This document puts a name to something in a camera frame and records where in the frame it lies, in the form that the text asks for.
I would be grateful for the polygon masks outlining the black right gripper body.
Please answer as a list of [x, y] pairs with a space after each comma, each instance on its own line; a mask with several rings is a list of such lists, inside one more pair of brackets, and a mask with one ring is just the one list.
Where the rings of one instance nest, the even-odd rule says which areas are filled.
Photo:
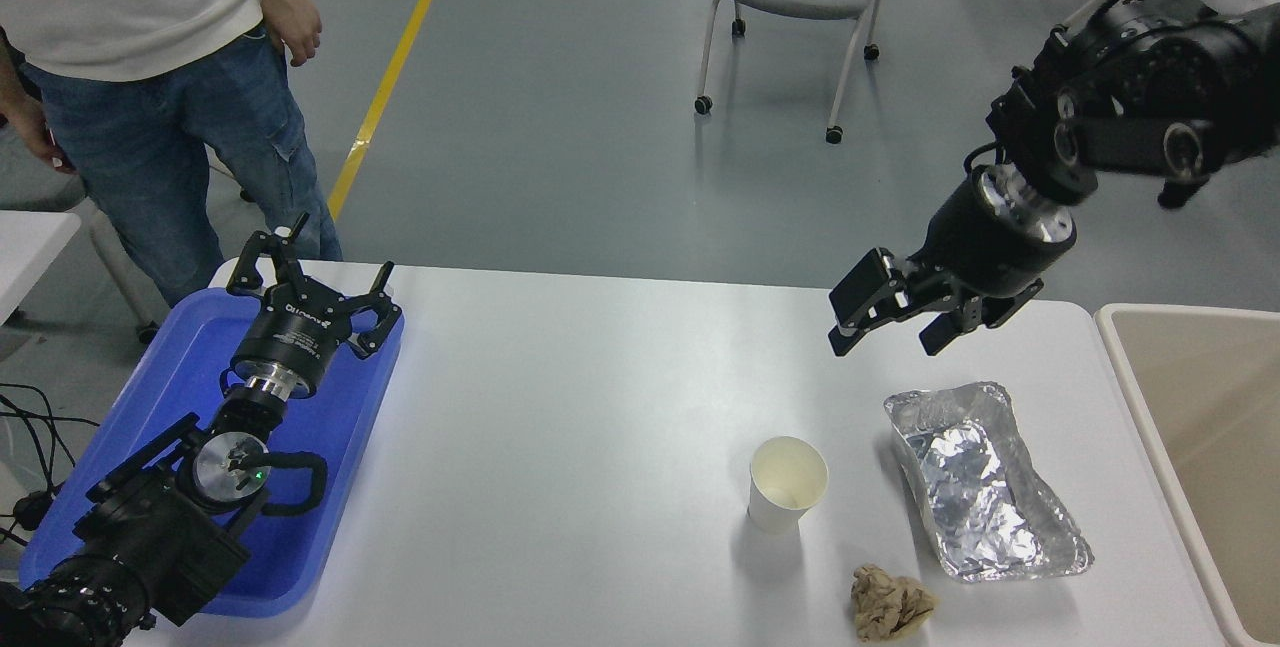
[[1010, 299], [1074, 245], [1068, 208], [1039, 196], [1016, 170], [974, 170], [931, 218], [908, 260], [948, 272], [974, 292]]

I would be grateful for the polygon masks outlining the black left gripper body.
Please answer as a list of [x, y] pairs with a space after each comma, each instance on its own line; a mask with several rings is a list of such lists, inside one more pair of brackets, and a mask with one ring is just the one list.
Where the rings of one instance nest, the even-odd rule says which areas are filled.
[[292, 398], [315, 396], [340, 342], [351, 333], [351, 319], [339, 311], [346, 296], [328, 287], [270, 287], [261, 310], [230, 359], [243, 381], [292, 374]]

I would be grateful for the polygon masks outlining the person's left hand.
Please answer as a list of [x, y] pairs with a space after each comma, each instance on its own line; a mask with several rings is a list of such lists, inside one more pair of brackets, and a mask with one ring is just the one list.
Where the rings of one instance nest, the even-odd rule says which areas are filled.
[[323, 19], [314, 0], [262, 0], [261, 9], [269, 42], [289, 67], [316, 56]]

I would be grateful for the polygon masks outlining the person's right hand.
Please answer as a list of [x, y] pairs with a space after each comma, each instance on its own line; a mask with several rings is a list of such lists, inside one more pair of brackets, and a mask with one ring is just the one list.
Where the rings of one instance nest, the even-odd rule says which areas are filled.
[[28, 151], [42, 164], [63, 174], [76, 176], [78, 173], [52, 137], [40, 100], [27, 94], [4, 97], [3, 115], [14, 126]]

